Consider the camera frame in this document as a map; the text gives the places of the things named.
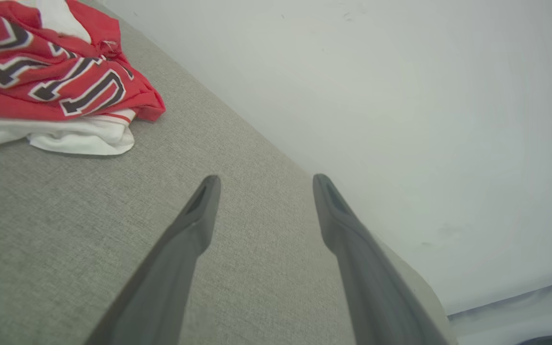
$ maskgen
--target folded clothing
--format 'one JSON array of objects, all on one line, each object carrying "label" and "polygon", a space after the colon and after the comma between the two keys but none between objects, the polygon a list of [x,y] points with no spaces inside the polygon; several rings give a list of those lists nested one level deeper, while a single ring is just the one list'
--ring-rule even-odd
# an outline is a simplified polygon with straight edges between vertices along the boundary
[{"label": "folded clothing", "polygon": [[[134,116],[154,121],[165,107],[123,54],[118,21],[76,1],[36,5],[0,1],[0,144],[26,132],[31,145],[46,150],[127,151],[134,142],[128,128]],[[59,24],[52,24],[57,18]]]}]

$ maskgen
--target white fabric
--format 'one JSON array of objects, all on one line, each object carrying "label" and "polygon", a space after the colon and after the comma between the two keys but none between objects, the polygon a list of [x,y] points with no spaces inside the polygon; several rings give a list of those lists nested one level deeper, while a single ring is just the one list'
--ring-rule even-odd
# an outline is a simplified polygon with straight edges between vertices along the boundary
[{"label": "white fabric", "polygon": [[74,18],[65,0],[18,0],[20,4],[37,8],[42,18],[42,28],[55,30],[59,35],[78,37],[91,43],[91,35]]},{"label": "white fabric", "polygon": [[129,123],[136,113],[125,109],[111,114],[114,116],[90,115],[61,122],[0,118],[0,144],[26,137],[32,146],[48,151],[120,155],[135,142]]}]

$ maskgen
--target wall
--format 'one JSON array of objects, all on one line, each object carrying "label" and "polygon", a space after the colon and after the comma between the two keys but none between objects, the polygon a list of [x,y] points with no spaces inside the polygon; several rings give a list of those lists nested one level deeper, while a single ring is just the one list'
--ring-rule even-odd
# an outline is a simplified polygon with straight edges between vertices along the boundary
[{"label": "wall", "polygon": [[328,174],[447,312],[552,284],[552,1],[106,4]]}]

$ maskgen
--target gray couch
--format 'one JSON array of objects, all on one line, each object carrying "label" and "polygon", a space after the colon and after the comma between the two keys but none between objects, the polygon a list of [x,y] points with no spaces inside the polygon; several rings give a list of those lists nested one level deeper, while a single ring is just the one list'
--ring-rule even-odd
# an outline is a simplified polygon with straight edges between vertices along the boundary
[{"label": "gray couch", "polygon": [[[91,6],[115,17],[108,10]],[[223,183],[181,344],[351,344],[311,177],[125,22],[167,112],[118,157],[0,146],[0,344],[79,344],[209,174]]]}]

